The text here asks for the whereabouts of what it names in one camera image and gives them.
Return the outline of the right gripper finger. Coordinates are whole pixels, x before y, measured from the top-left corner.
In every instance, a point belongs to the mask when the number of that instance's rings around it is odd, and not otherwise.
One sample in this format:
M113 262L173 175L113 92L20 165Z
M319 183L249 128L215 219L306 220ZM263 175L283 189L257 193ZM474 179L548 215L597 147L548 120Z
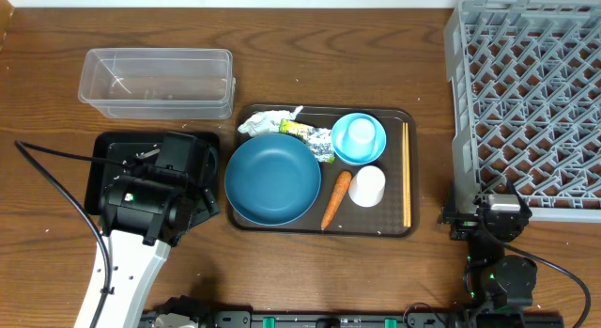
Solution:
M513 184L513 183L512 183L510 180L508 180L508 181L506 182L506 189L507 189L507 191L508 191L508 193L509 193L510 195L514 195L514 196L516 197L516 199L517 199L517 202L518 202L518 204L519 204L521 207L527 207L527 203L526 203L526 202L524 201L524 199L523 199L523 198L522 198L522 197L519 195L519 193L517 192L517 189L516 189L515 185L514 185L514 184Z
M447 193L444 205L444 213L457 213L457 207L455 204L455 185L452 183Z

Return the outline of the white pink cup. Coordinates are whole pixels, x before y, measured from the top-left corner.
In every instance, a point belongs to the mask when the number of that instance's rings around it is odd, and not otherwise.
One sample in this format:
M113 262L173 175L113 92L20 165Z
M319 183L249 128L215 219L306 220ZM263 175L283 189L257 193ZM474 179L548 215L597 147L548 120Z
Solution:
M383 198L385 183L383 171L374 165L368 165L361 168L353 177L348 195L356 205L371 208Z

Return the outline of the dark blue plate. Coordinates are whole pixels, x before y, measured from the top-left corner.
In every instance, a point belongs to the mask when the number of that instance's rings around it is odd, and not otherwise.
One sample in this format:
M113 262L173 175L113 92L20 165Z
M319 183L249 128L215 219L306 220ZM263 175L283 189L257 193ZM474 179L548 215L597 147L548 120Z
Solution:
M227 199L244 219L282 226L308 212L321 187L320 165L299 139L281 133L260 135L239 146L227 163Z

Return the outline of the light blue bowl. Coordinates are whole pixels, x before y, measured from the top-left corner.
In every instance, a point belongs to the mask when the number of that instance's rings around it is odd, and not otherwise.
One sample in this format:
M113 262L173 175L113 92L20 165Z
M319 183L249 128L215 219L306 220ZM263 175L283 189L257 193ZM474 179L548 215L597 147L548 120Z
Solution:
M370 119L375 128L376 135L369 147L350 148L346 143L347 127L356 118ZM335 154L346 164L365 165L375 161L384 151L387 142L386 132L382 124L374 117L364 113L351 113L340 117L331 130L332 144Z

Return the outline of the light blue cup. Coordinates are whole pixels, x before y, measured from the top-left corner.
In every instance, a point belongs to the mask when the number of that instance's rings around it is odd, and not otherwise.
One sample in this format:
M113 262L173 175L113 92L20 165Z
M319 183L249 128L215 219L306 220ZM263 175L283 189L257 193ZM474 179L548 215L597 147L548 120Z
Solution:
M346 143L350 148L369 147L375 139L376 128L373 122L359 117L350 122L346 132Z

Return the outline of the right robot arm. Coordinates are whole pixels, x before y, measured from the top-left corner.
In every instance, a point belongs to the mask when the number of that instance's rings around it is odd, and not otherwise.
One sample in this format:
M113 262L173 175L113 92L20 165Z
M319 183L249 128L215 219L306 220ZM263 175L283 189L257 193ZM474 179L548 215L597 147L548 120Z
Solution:
M524 327L523 310L532 305L537 266L530 258L507 255L505 245L517 238L532 211L513 186L489 195L473 212L462 212L451 188L439 222L450 238L468 244L463 284L469 304L448 316L446 327Z

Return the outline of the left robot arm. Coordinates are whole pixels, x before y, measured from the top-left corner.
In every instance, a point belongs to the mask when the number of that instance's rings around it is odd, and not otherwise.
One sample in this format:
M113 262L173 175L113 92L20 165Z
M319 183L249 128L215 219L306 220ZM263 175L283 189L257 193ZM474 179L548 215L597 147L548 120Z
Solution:
M172 248L219 214L220 140L215 133L103 133L93 154L85 210L102 241L75 321L135 327Z

